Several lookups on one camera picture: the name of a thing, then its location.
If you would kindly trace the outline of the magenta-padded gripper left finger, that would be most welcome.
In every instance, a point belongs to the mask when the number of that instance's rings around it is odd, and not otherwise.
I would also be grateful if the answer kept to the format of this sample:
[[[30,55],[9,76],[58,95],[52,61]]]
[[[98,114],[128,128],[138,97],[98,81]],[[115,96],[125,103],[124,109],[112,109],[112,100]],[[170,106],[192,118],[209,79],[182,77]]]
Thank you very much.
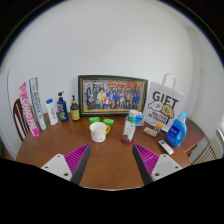
[[[42,169],[79,185],[90,154],[91,144],[87,143],[66,155],[56,154],[42,166]]]

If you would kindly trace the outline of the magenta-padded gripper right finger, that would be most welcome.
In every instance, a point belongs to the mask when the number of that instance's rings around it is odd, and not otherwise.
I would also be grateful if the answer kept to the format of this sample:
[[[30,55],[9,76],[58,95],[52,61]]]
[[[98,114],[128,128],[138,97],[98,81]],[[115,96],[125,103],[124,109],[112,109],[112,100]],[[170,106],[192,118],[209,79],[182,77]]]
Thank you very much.
[[[132,153],[144,185],[164,178],[182,169],[169,155],[157,153],[134,143]]]

